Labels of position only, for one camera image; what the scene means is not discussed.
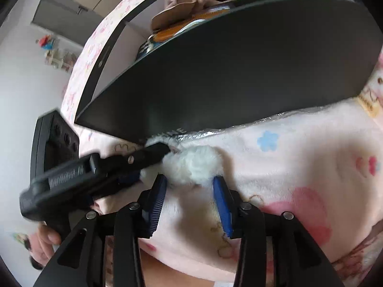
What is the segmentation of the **person's left hand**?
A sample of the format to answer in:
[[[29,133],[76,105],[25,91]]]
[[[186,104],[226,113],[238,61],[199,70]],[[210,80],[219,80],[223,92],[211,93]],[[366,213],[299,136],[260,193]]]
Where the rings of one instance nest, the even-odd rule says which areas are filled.
[[[55,254],[54,247],[59,246],[62,242],[60,235],[44,223],[39,223],[37,230],[28,235],[28,241],[30,256],[43,267]]]

